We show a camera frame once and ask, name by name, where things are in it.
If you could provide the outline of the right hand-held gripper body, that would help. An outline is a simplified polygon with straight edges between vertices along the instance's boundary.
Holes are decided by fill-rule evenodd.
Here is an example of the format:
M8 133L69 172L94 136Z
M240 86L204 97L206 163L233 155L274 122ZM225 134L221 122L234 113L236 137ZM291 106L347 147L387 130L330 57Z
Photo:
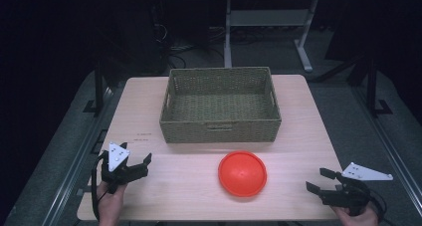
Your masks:
M351 162L349 166L341 172L339 185L335 190L324 190L326 197L321 198L323 205L347 208L351 216L357 216L363 209L372 203L379 217L383 217L387 211L385 200L381 201L373 196L365 181L392 181L391 174L383 173L368 167Z

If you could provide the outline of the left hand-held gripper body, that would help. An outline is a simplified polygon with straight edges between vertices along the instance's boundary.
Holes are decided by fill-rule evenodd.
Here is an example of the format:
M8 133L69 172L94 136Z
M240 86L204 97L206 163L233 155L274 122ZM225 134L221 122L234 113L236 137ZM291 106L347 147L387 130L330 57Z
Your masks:
M129 155L128 149L123 149L114 142L111 142L105 151L102 181L108 184L110 194L114 194L120 185L126 185L148 175L148 166L146 169L141 169L140 164L127 165Z

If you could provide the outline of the red plastic bowl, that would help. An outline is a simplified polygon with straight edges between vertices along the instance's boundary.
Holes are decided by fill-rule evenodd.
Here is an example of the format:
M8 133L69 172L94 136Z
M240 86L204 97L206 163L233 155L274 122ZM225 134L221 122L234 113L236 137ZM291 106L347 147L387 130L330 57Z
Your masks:
M261 192L267 183L264 162L249 151L233 151L224 156L218 166L222 187L238 197L252 197Z

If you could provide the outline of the green woven basket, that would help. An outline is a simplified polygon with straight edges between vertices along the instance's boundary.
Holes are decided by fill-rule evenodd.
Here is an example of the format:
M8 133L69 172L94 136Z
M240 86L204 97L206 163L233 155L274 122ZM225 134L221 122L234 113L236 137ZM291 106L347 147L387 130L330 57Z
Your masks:
M168 143L272 142L281 122L267 67L170 71L159 120Z

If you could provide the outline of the person's right hand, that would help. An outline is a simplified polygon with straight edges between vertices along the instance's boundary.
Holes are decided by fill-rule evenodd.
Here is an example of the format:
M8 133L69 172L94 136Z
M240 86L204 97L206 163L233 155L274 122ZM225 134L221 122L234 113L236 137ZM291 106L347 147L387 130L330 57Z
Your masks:
M378 226L378 216L369 206L357 216L350 216L347 208L331 206L331 209L343 226Z

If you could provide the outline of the person's left hand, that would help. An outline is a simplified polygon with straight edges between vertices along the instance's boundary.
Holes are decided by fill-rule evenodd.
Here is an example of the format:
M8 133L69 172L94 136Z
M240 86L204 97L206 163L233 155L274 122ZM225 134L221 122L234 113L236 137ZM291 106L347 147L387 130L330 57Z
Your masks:
M123 206L123 196L127 185L120 185L114 194L107 192L108 184L101 182L97 187L99 198L99 226L117 226Z

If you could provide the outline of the black metal stand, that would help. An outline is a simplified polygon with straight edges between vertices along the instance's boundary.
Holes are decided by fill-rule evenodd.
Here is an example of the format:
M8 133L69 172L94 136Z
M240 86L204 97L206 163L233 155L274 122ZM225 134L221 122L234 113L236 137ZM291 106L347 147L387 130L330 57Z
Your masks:
M385 100L376 98L377 68L373 59L367 68L366 107L373 117L380 114L392 114L392 110Z
M84 113L92 113L94 116L98 116L104 106L104 86L103 86L103 73L102 64L97 61L95 64L95 98L92 101L88 101L84 108Z

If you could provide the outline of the aluminium rail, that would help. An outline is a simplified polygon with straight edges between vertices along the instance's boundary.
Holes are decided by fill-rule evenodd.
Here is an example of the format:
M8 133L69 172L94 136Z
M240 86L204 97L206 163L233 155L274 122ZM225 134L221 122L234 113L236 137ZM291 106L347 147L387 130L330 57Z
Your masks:
M403 161L402 157L400 156L399 152L395 148L392 139L389 137L387 131L379 120L379 113L374 113L366 105L366 96L362 90L356 87L352 87L351 92L362 108L365 117L380 139L386 155L395 170L396 177L400 180L416 211L422 218L422 188L419 186L410 170L406 166L405 162Z
M47 153L54 191L42 226L81 226L77 211L85 193L90 193L91 170L121 93L122 88L106 88L99 113L95 113L96 102L91 94L77 95L76 103L65 115Z

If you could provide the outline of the grey metal table frame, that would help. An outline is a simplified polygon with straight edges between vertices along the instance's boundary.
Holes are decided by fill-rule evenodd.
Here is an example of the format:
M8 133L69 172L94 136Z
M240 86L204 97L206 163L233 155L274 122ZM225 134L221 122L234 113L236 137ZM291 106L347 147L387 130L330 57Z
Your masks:
M295 48L306 73L313 67L305 43L316 13L318 0L312 0L308 9L295 10L234 10L226 1L224 67L232 68L231 29L233 27L302 27L302 36L294 40Z

